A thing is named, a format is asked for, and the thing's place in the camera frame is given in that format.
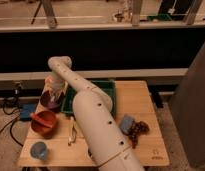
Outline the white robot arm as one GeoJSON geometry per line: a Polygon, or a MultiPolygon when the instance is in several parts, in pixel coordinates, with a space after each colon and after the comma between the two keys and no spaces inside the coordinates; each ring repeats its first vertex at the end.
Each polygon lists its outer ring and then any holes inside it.
{"type": "Polygon", "coordinates": [[[111,115],[110,96],[72,71],[68,56],[51,57],[48,65],[54,80],[67,82],[76,91],[73,113],[99,171],[145,171],[111,115]]]}

